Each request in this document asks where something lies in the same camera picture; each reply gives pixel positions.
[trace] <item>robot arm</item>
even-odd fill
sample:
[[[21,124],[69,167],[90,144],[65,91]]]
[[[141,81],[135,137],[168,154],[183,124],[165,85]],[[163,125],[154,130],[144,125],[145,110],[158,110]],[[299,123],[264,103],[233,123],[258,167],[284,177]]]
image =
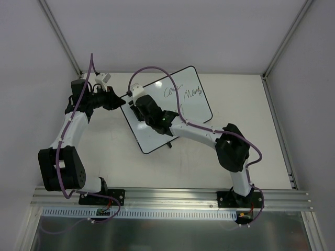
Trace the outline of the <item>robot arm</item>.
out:
[[[119,98],[110,86],[102,85],[96,93],[90,92],[87,87],[80,106],[73,119],[71,119],[84,83],[85,80],[83,79],[71,82],[72,96],[70,96],[69,104],[65,110],[65,119],[60,133],[48,149],[40,150],[38,153],[43,183],[47,191],[61,191],[55,169],[55,155],[59,139],[68,121],[71,121],[71,123],[63,137],[59,158],[65,189],[76,189],[85,192],[101,192],[107,189],[103,178],[86,175],[76,148],[83,131],[90,122],[94,109],[103,107],[106,110],[114,110],[125,104],[125,101]]]
[[[215,133],[212,127],[203,123],[192,122],[197,127],[187,125],[178,113],[163,111],[138,84],[132,86],[132,96],[133,101],[130,102],[130,108],[138,120],[145,121],[159,134],[188,138],[213,148],[217,153],[220,165],[230,171],[236,201],[245,201],[245,198],[251,196],[253,188],[248,182],[245,170],[245,164],[249,158],[249,145],[235,136]],[[203,128],[210,129],[212,132],[205,131]],[[223,129],[243,137],[233,124],[228,124]]]

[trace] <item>purple cable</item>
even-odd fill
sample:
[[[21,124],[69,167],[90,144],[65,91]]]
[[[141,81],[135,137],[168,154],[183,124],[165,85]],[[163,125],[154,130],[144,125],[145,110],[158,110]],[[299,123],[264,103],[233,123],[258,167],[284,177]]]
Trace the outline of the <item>purple cable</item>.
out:
[[[180,119],[181,119],[185,124],[187,124],[187,125],[189,125],[189,126],[192,126],[192,127],[195,127],[195,128],[199,128],[199,129],[205,130],[205,131],[213,132],[212,129],[210,129],[210,128],[202,127],[201,125],[193,124],[193,123],[190,123],[190,122],[187,122],[187,121],[186,121],[186,119],[183,117],[183,115],[182,115],[182,113],[181,113],[181,111],[180,111],[180,101],[179,101],[179,93],[178,93],[177,85],[176,85],[176,83],[174,82],[174,80],[173,80],[173,78],[171,77],[171,75],[170,75],[166,70],[164,70],[163,68],[160,68],[160,67],[158,67],[158,66],[147,66],[147,67],[143,67],[143,68],[137,70],[137,71],[131,76],[131,78],[130,78],[130,80],[129,80],[129,84],[128,84],[128,92],[127,92],[127,93],[130,93],[130,85],[131,85],[131,82],[132,82],[133,78],[134,78],[137,74],[139,74],[140,72],[142,72],[142,71],[144,71],[144,70],[147,70],[147,69],[156,69],[156,70],[159,70],[159,71],[165,73],[165,74],[168,76],[168,78],[171,80],[171,82],[172,82],[172,84],[173,84],[173,87],[174,87],[174,90],[175,90],[175,92],[176,92],[178,114],[179,114]],[[238,139],[240,139],[240,140],[246,142],[246,144],[250,145],[250,146],[251,146],[252,148],[254,148],[255,151],[258,153],[259,158],[256,159],[255,161],[252,161],[252,162],[248,163],[248,164],[245,166],[245,168],[246,168],[246,173],[247,173],[247,178],[248,178],[248,182],[251,183],[248,168],[249,168],[249,166],[251,166],[251,165],[253,165],[253,164],[256,164],[256,163],[258,163],[259,161],[262,160],[263,155],[262,155],[261,151],[260,151],[254,144],[252,144],[250,141],[248,141],[247,139],[245,139],[244,137],[242,137],[242,136],[240,136],[240,135],[238,135],[238,134],[236,134],[236,133],[228,132],[228,131],[224,131],[224,130],[214,130],[214,132],[215,132],[215,133],[223,133],[223,134],[233,135],[233,136],[237,137]],[[259,213],[257,214],[257,216],[253,219],[253,221],[255,221],[255,220],[259,217],[259,215],[262,213],[262,211],[263,211],[263,208],[264,208],[264,194],[263,194],[263,191],[262,191],[260,188],[255,187],[253,184],[250,184],[250,185],[251,185],[251,187],[252,187],[253,189],[258,190],[258,191],[261,193],[262,201],[263,201],[262,206],[261,206],[261,209],[260,209],[260,212],[259,212]]]
[[[76,103],[76,105],[75,105],[75,107],[73,109],[73,112],[72,112],[72,115],[71,115],[71,120],[74,118],[74,115],[75,115],[75,113],[76,113],[76,111],[77,111],[77,109],[79,107],[79,104],[80,104],[80,102],[81,102],[81,100],[82,100],[82,98],[84,96],[84,92],[86,90],[86,87],[87,87],[87,84],[88,84],[88,79],[90,77],[90,73],[91,73],[91,69],[92,68],[94,69],[94,72],[95,72],[94,62],[93,62],[93,53],[91,53],[91,59],[90,59],[90,65],[88,67],[87,77],[86,77],[86,80],[85,80],[82,92],[80,93],[79,99],[78,99],[78,101],[77,101],[77,103]],[[68,121],[67,124],[66,124],[66,126],[64,127],[64,130],[63,130],[63,132],[61,134],[61,140],[64,139],[64,136],[65,136],[66,131],[69,128],[70,124],[71,124],[71,121]],[[62,193],[63,193],[64,197],[67,198],[67,199],[70,199],[71,196],[76,192],[76,193],[79,193],[79,194],[88,194],[88,195],[91,195],[91,196],[102,197],[102,198],[107,198],[107,199],[110,199],[110,200],[114,200],[118,204],[118,206],[119,206],[117,212],[115,214],[113,214],[111,217],[108,217],[105,220],[102,220],[102,221],[99,221],[99,222],[94,221],[94,222],[95,223],[104,223],[104,222],[110,221],[121,210],[120,202],[117,199],[115,199],[113,197],[110,197],[110,196],[98,195],[98,194],[92,193],[92,192],[82,192],[82,191],[77,191],[77,190],[72,190],[69,195],[66,193],[66,190],[65,190],[65,187],[64,187],[64,184],[63,184],[63,180],[62,180],[62,176],[61,176],[60,166],[59,166],[59,153],[60,153],[61,146],[62,146],[62,141],[59,141],[58,142],[58,146],[57,146],[57,150],[56,150],[56,172],[57,172],[57,177],[58,177],[58,181],[59,181],[59,186],[60,186],[60,188],[62,190]],[[54,235],[56,235],[56,234],[63,234],[63,233],[66,233],[67,231],[73,229],[80,222],[85,221],[85,220],[87,220],[87,219],[86,218],[81,219],[81,220],[77,221],[76,223],[74,223],[72,226],[70,226],[68,229],[63,230],[63,231],[59,231],[59,232],[49,232],[49,231],[45,230],[42,227],[42,221],[40,223],[40,228],[46,234],[54,234]]]

